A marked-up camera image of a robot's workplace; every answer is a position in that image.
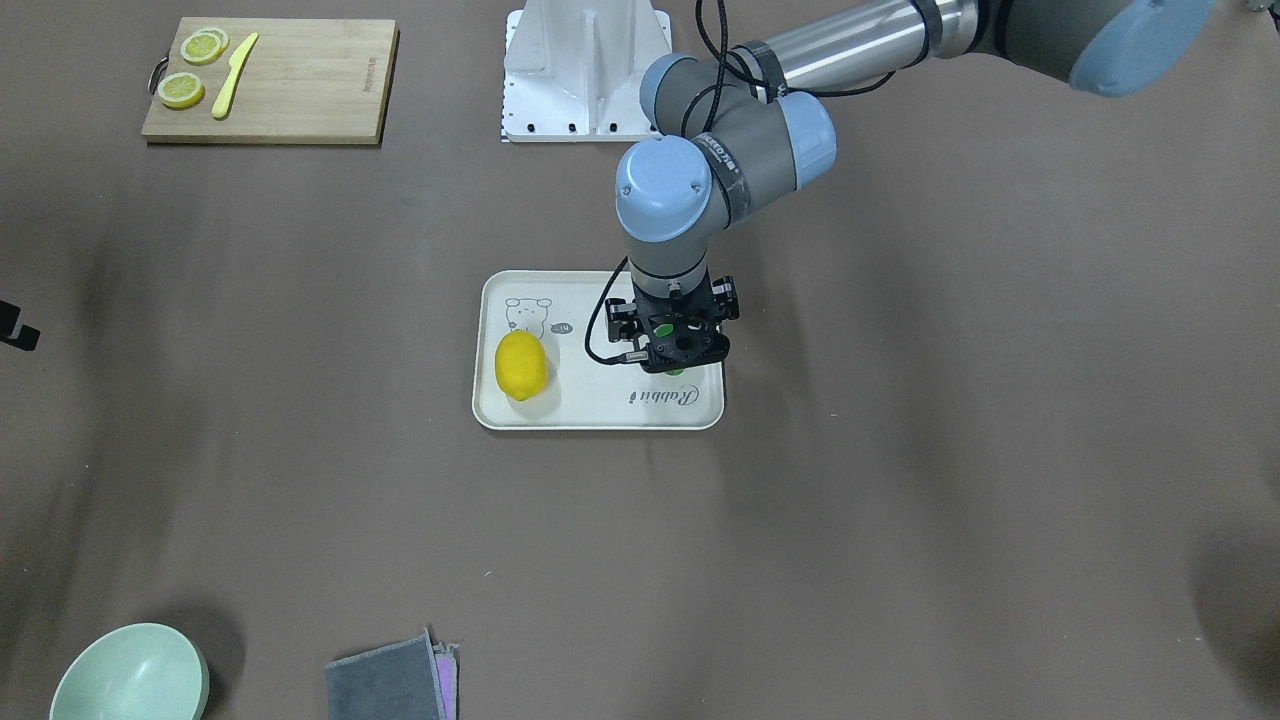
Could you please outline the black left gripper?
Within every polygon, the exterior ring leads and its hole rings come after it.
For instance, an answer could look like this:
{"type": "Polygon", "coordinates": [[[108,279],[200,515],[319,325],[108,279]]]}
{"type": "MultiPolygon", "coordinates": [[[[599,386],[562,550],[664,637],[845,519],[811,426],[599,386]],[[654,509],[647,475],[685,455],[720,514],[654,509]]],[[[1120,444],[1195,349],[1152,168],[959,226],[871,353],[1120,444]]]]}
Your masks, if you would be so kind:
{"type": "Polygon", "coordinates": [[[664,299],[637,286],[634,288],[635,296],[630,301],[604,300],[608,341],[632,346],[630,351],[608,357],[608,364],[636,364],[646,373],[660,374],[652,372],[649,345],[653,327],[662,322],[676,324],[684,337],[678,346],[684,351],[685,369],[714,365],[727,359],[731,342],[721,327],[740,316],[733,277],[704,278],[691,291],[672,290],[664,299]]]}

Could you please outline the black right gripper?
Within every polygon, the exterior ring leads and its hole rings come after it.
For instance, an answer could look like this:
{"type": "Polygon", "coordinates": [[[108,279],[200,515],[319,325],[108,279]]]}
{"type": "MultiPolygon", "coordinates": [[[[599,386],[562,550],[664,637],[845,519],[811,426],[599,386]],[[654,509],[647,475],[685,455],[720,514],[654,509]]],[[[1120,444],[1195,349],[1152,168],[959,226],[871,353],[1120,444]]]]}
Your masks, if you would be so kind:
{"type": "Polygon", "coordinates": [[[38,345],[41,332],[23,322],[22,309],[8,301],[0,302],[1,343],[31,352],[38,345]]]}

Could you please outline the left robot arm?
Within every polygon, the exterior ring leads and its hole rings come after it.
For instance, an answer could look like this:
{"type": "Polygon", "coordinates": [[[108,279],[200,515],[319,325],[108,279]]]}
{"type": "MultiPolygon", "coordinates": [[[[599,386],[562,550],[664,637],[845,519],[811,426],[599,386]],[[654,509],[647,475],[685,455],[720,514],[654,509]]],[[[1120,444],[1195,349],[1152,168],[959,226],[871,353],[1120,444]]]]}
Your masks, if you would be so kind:
{"type": "Polygon", "coordinates": [[[595,361],[652,374],[722,363],[739,316],[732,278],[708,270],[710,238],[824,174],[837,156],[827,97],[882,87],[929,59],[979,53],[1101,97],[1162,77],[1203,29],[1208,1],[863,1],[769,38],[653,61],[639,101],[654,137],[614,174],[631,299],[591,316],[628,350],[595,361]]]}

